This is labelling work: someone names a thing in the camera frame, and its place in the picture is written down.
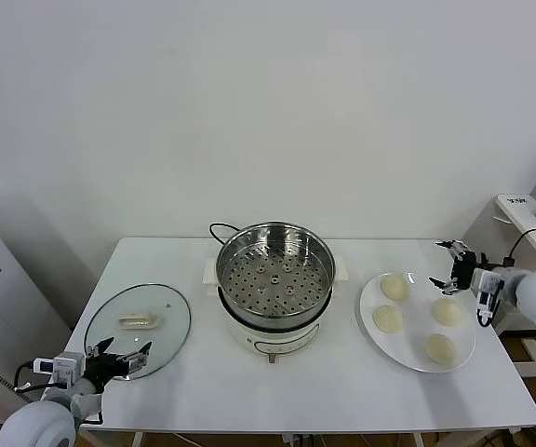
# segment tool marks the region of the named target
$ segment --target power cord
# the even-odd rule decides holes
[[[508,254],[508,258],[509,259],[514,259],[512,257],[512,255],[514,254],[514,251],[516,250],[516,247],[518,246],[518,244],[520,243],[520,241],[528,234],[528,233],[532,233],[533,231],[536,231],[536,228],[531,228],[530,230],[527,230],[525,231],[522,235],[520,235],[520,237],[516,240],[516,243],[514,244],[514,246],[512,247],[512,249],[510,250],[510,254]]]
[[[179,433],[173,433],[174,436],[179,438],[180,440],[184,440],[185,442],[188,442],[192,445],[195,445],[195,447],[204,447],[202,444],[198,444],[194,440],[190,440],[189,438],[185,438],[184,436],[180,435]]]
[[[536,428],[522,428],[520,432],[527,438],[530,445],[533,445],[536,447]],[[487,446],[497,447],[493,441],[500,437],[505,438],[506,440],[512,440],[512,434],[510,434],[510,432],[507,430],[502,430],[494,434],[490,438],[486,436],[485,443],[482,444],[480,447],[487,447]],[[509,444],[502,441],[502,445],[509,445]]]

